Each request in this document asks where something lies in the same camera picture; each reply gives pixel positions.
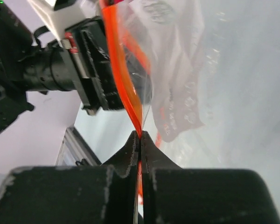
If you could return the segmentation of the clear orange zip top bag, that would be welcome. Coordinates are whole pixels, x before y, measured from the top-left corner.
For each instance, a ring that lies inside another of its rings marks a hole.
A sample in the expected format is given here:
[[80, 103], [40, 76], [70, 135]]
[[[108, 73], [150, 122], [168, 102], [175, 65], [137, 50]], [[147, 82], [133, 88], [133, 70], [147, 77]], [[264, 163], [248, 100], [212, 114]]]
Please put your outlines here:
[[101, 0], [111, 68], [141, 139], [182, 168], [218, 168], [212, 144], [217, 0]]

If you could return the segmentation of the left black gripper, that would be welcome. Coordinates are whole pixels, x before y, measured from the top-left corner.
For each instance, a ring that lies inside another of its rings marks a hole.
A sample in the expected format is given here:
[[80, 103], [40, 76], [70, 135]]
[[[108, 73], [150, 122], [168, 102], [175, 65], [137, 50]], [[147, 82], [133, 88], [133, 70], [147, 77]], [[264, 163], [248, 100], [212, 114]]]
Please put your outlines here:
[[100, 16], [84, 19], [65, 30], [68, 52], [77, 73], [77, 91], [88, 113], [123, 110], [113, 78], [105, 27]]

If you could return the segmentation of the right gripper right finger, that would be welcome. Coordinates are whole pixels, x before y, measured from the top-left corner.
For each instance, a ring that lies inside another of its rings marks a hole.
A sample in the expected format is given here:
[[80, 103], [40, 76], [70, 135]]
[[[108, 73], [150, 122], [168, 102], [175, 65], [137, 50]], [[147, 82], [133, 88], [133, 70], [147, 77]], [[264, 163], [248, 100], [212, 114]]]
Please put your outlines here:
[[248, 169], [181, 168], [144, 131], [140, 139], [146, 224], [279, 224], [268, 188]]

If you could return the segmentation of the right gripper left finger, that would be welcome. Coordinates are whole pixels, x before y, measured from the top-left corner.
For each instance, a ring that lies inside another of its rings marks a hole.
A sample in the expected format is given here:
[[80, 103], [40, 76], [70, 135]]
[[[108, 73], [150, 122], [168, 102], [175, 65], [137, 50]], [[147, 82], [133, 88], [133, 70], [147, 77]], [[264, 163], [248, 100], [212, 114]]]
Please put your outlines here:
[[139, 138], [100, 166], [20, 167], [0, 187], [0, 224], [136, 224]]

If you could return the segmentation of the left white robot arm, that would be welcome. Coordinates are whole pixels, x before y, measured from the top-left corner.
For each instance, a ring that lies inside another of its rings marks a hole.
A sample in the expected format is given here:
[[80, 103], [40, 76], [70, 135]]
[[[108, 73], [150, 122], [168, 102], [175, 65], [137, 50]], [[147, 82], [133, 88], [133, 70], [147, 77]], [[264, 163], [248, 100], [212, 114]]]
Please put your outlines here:
[[97, 0], [29, 2], [44, 25], [34, 32], [0, 0], [0, 134], [33, 111], [27, 92], [77, 91], [83, 109], [124, 109]]

